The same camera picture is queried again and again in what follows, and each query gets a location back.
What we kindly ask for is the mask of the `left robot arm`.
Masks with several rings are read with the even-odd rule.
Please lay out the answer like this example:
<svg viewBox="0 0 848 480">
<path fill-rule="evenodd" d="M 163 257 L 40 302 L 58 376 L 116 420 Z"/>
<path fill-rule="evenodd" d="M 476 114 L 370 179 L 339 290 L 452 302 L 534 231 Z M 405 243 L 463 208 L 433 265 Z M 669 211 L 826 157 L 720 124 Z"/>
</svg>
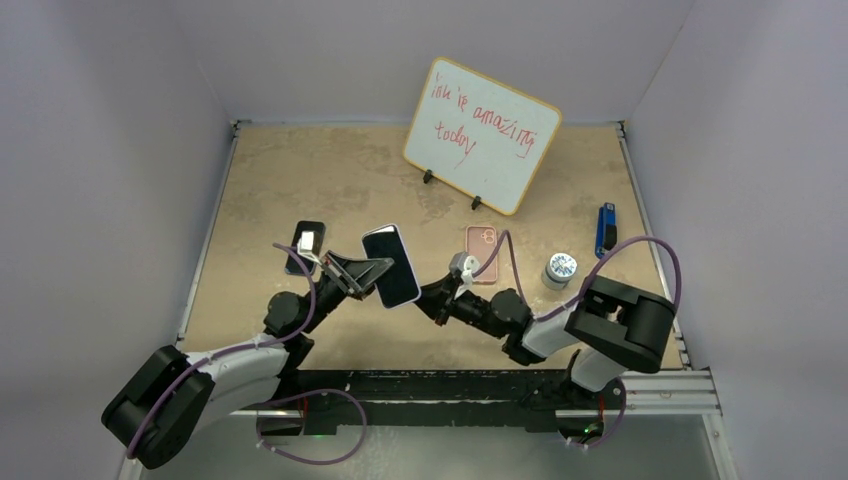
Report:
<svg viewBox="0 0 848 480">
<path fill-rule="evenodd" d="M 350 259 L 332 251 L 317 263 L 322 273 L 307 293 L 270 298 L 265 328 L 253 338 L 206 352 L 166 345 L 151 354 L 101 415 L 127 458 L 156 469 L 193 433 L 234 411 L 295 402 L 298 382 L 288 374 L 312 349 L 309 333 L 345 299 L 366 298 L 394 265 L 390 258 Z"/>
</svg>

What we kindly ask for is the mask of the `phone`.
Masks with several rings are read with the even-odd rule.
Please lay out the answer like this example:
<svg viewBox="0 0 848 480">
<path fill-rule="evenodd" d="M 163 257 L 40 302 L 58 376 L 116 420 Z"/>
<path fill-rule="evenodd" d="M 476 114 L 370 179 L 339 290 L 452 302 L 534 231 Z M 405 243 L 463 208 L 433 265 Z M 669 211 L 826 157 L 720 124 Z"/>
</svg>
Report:
<svg viewBox="0 0 848 480">
<path fill-rule="evenodd" d="M 366 232 L 361 244 L 368 259 L 391 261 L 391 266 L 375 282 L 384 308 L 398 308 L 420 298 L 421 287 L 396 224 L 387 224 Z"/>
</svg>

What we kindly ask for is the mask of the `pink phone case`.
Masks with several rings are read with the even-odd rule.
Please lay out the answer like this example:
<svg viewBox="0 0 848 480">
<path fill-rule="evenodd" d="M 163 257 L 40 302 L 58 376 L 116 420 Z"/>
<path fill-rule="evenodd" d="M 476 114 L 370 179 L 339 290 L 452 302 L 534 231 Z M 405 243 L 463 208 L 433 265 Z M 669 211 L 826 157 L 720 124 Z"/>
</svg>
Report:
<svg viewBox="0 0 848 480">
<path fill-rule="evenodd" d="M 485 264 L 495 251 L 498 242 L 497 230 L 492 226 L 468 226 L 466 228 L 466 251 L 474 256 L 480 265 Z M 493 285 L 498 280 L 498 261 L 494 259 L 474 282 L 483 285 Z"/>
</svg>

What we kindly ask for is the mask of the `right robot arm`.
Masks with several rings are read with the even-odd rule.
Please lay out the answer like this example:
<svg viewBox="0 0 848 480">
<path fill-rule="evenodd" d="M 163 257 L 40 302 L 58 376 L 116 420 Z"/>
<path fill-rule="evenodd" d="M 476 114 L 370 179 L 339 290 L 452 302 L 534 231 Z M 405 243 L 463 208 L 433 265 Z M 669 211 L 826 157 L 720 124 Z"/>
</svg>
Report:
<svg viewBox="0 0 848 480">
<path fill-rule="evenodd" d="M 502 351 L 522 366 L 584 344 L 561 381 L 564 399 L 576 407 L 588 405 L 627 371 L 658 372 L 677 313 L 667 298 L 603 276 L 548 320 L 535 317 L 515 289 L 486 300 L 464 290 L 455 275 L 424 286 L 415 305 L 438 325 L 455 318 L 502 339 Z"/>
</svg>

